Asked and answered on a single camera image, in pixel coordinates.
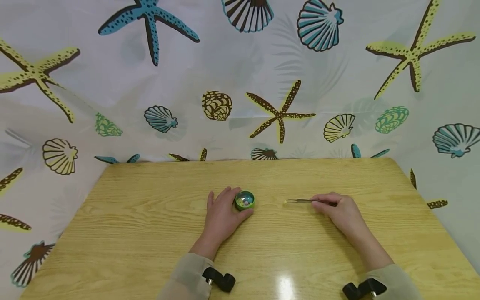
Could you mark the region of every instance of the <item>person's left hand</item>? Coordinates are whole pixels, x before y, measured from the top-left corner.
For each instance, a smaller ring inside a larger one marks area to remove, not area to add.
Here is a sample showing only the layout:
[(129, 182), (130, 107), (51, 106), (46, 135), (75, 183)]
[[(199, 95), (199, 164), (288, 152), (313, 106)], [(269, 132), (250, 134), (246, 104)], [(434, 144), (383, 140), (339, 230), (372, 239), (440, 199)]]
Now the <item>person's left hand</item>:
[(253, 214), (253, 209), (241, 212), (233, 208), (235, 196), (241, 191), (240, 187), (232, 189), (226, 187), (214, 200), (213, 191), (208, 194), (207, 215), (202, 235), (190, 249), (196, 253), (213, 260), (218, 247), (225, 241), (237, 227)]

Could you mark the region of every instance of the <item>hand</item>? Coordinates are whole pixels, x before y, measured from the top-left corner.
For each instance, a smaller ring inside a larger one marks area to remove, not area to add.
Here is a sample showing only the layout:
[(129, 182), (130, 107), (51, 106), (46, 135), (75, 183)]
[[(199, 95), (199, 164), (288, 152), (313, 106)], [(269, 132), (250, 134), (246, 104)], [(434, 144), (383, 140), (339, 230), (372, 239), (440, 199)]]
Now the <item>hand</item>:
[(380, 269), (394, 263), (368, 228), (351, 197), (330, 192), (315, 195), (311, 200), (316, 200), (312, 202), (313, 209), (317, 213), (327, 215), (347, 237), (360, 255), (367, 271)]
[(215, 199), (210, 192), (207, 200), (207, 215), (204, 230), (190, 249), (190, 253), (213, 260), (218, 247), (225, 241), (237, 227), (253, 214), (253, 209), (238, 212), (233, 207), (235, 196), (241, 191), (240, 187), (232, 189), (226, 187)]
[(315, 200), (312, 202), (313, 209), (328, 216), (352, 244), (372, 235), (351, 197), (330, 192), (315, 195), (310, 199)]

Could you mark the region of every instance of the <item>forearm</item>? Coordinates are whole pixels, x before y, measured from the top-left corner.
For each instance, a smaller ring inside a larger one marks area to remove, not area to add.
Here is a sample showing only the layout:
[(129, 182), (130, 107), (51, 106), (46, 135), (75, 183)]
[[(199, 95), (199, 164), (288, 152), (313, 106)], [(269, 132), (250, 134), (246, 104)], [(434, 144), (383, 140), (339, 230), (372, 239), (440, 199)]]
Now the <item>forearm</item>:
[(202, 234), (198, 240), (193, 244), (189, 253), (195, 253), (199, 256), (206, 257), (207, 259), (213, 261), (215, 255), (220, 247), (221, 242), (215, 241), (215, 239), (208, 237), (205, 234)]
[(213, 262), (194, 253), (183, 256), (157, 300), (207, 300), (212, 287), (202, 276)]
[(367, 278), (374, 278), (387, 287), (378, 300), (421, 300), (417, 287), (402, 268), (394, 263), (387, 251), (369, 231), (361, 238), (349, 239), (357, 250)]
[(390, 255), (370, 231), (361, 237), (350, 238), (349, 241), (357, 250), (366, 272), (394, 264)]

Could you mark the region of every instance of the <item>tweezers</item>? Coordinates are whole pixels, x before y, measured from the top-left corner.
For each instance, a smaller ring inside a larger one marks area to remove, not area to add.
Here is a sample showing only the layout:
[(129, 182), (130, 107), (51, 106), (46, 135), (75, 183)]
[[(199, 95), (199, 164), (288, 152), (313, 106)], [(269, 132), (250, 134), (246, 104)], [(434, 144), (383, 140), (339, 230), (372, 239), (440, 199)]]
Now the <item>tweezers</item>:
[[(316, 200), (310, 200), (310, 199), (287, 199), (285, 203), (311, 203), (312, 201)], [(323, 202), (325, 204), (328, 204), (330, 206), (336, 206), (335, 202)]]

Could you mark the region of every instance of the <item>green container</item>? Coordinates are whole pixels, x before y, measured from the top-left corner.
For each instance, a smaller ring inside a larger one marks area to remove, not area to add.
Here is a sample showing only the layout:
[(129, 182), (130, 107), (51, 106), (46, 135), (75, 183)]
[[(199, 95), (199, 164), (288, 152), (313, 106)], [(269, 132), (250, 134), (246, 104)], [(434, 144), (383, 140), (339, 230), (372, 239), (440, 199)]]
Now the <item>green container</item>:
[(249, 191), (241, 191), (235, 196), (235, 207), (236, 209), (242, 211), (249, 208), (255, 207), (255, 196)]

